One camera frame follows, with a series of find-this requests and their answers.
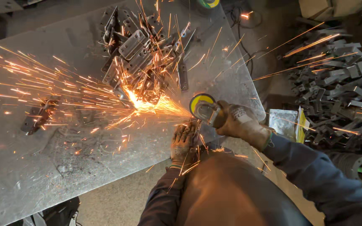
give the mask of scrap metal pile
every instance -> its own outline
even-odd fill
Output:
[[[359,43],[347,43],[342,29],[323,29],[285,56],[310,128],[306,141],[315,148],[359,150],[362,144],[362,52]]]
[[[182,92],[188,90],[183,57],[195,32],[190,30],[190,23],[180,32],[166,34],[167,29],[155,15],[109,7],[103,14],[100,29],[109,54],[101,69],[105,73],[103,83],[113,87],[121,100],[132,103],[136,98],[157,104],[170,79]],[[172,77],[173,73],[177,74],[176,78]]]

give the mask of dark sleeve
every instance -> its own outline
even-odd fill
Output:
[[[263,153],[325,214],[326,225],[362,225],[362,183],[346,178],[327,155],[275,134]]]
[[[181,190],[184,186],[184,177],[179,177],[179,173],[179,169],[169,168],[158,180],[148,196],[138,225],[170,226],[175,224],[181,202]]]

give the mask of work glove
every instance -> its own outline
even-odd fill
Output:
[[[263,151],[272,136],[272,129],[259,124],[251,109],[242,105],[228,104],[224,100],[217,102],[225,113],[226,122],[216,129],[217,134],[241,138],[251,146]]]
[[[173,138],[171,140],[171,160],[170,168],[188,167],[193,161],[196,150],[192,149],[193,138],[197,121],[192,121],[178,125],[175,128]]]

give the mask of person's left hand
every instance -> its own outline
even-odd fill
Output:
[[[177,126],[173,139],[171,140],[171,160],[172,166],[182,167],[192,163],[194,150],[191,151],[193,136],[198,124],[188,122]]]

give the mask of yellow grinding disc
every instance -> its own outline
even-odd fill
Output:
[[[200,94],[195,95],[191,99],[191,101],[189,102],[189,111],[191,112],[191,114],[195,118],[197,118],[195,113],[194,113],[195,112],[195,106],[199,101],[206,101],[206,102],[211,103],[211,104],[213,104],[215,102],[214,98],[209,94],[200,93]]]

